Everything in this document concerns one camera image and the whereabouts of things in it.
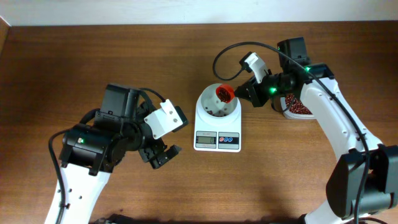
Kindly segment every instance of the wooden tabletop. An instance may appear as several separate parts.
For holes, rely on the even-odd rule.
[[[193,149],[195,103],[212,83],[215,55],[240,41],[276,46],[304,36],[352,109],[386,145],[398,143],[398,22],[309,22],[170,26],[12,27],[0,58],[1,223],[43,223],[57,181],[47,141],[101,105],[107,83],[149,87],[179,105],[189,126],[164,141],[183,151],[159,170],[129,152],[102,191],[91,220],[113,213],[161,220],[244,221],[298,217],[325,199],[336,164],[316,121],[285,119],[242,103],[239,153]],[[259,47],[225,54],[220,75],[248,51],[275,72],[278,56]],[[238,86],[252,74],[229,82]],[[151,95],[156,104],[159,100]],[[56,139],[55,153],[62,143]],[[398,209],[377,217],[398,220]]]

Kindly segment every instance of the scale control panel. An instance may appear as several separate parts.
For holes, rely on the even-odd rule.
[[[239,133],[197,131],[195,146],[203,149],[239,150]]]

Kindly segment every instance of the plastic container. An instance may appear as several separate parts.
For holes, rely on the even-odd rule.
[[[280,106],[282,107],[282,110],[286,109],[286,101],[284,97],[280,98]],[[287,119],[315,119],[313,114],[295,114],[290,112],[290,110],[285,111],[284,116]]]

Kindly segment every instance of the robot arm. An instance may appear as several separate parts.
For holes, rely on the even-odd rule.
[[[314,212],[303,216],[302,223],[340,224],[350,221],[364,172],[364,146],[359,134],[342,108],[306,73],[308,71],[335,94],[361,129],[368,145],[373,172],[366,179],[359,216],[395,207],[398,192],[398,147],[383,146],[365,127],[347,104],[327,65],[311,64],[303,38],[282,41],[278,43],[278,50],[305,66],[306,71],[280,56],[280,66],[284,72],[272,75],[264,61],[257,54],[249,52],[240,64],[246,71],[253,71],[254,76],[236,89],[235,96],[249,100],[254,107],[260,107],[269,98],[294,94],[314,114],[330,141],[338,163],[326,186],[327,200]]]
[[[138,106],[139,97],[144,102]],[[45,224],[88,223],[95,203],[116,165],[126,151],[138,151],[144,162],[158,169],[181,150],[176,145],[166,151],[161,137],[188,124],[180,107],[164,100],[156,110],[140,89],[109,84],[100,110],[90,111],[63,137],[60,154],[65,204],[61,204],[60,182]],[[94,125],[87,122],[94,119]]]

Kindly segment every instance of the container of red beans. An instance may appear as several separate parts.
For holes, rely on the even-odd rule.
[[[288,95],[280,98],[280,105],[282,110],[285,110],[288,105],[294,100],[292,107],[284,112],[287,119],[315,119],[311,111],[306,108],[299,100],[295,99],[293,95]]]

